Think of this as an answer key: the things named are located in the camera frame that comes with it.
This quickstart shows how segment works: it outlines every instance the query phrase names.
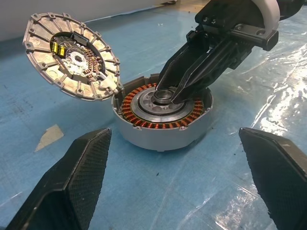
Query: white wall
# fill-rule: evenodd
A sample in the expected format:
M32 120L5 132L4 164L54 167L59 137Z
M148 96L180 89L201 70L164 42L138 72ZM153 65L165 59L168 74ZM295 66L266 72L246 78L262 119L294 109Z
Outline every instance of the white wall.
M0 41L23 36L34 13L68 13L88 21L150 7L167 0L0 0Z

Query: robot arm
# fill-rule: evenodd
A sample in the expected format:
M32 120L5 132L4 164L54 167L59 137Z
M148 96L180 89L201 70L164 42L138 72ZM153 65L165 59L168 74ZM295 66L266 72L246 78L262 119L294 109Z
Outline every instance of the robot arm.
M175 87L179 104L236 69L254 46L270 51L278 22L296 14L304 0L211 0L196 16L199 25L162 69L157 90Z

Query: copper winding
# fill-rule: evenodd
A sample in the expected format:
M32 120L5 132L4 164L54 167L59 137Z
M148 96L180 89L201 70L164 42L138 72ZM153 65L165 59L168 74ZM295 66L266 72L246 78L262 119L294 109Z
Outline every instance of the copper winding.
M182 126L186 127L203 113L203 102L201 99L196 98L194 99L194 108L192 112L188 116L184 117L183 119L179 121L172 122L172 123L150 123L150 122L144 121L138 118L132 112L130 104L132 102L133 97L137 93L141 92L142 90L151 88L151 87L156 87L156 83L143 85L131 91L130 93L128 93L128 95L123 100L122 107L121 107L122 114L127 121L133 123L135 126L154 128L154 129L168 129L168 128L175 128L175 127L182 127Z

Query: yellow capacitor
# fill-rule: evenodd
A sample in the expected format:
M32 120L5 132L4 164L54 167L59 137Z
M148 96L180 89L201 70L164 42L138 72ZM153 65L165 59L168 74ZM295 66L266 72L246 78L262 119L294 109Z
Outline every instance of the yellow capacitor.
M64 46L59 46L59 56L61 58L65 57L66 48Z
M56 42L52 42L51 52L57 54L59 50L59 45Z

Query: blue floor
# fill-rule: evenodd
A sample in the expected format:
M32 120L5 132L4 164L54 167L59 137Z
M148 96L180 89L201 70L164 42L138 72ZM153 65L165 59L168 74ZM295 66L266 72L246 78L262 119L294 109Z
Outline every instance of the blue floor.
M88 26L111 45L126 83L158 73L196 26L194 16L159 7ZM307 153L307 8L282 21L279 31L280 42L271 52L254 48L239 68L228 69L210 87L214 120L206 136L162 153L126 142L110 101L84 102L50 86L28 61L22 39L0 43L0 226L7 226L74 139L110 127L91 230L275 230L238 130L272 132ZM64 137L34 153L44 131L55 124Z

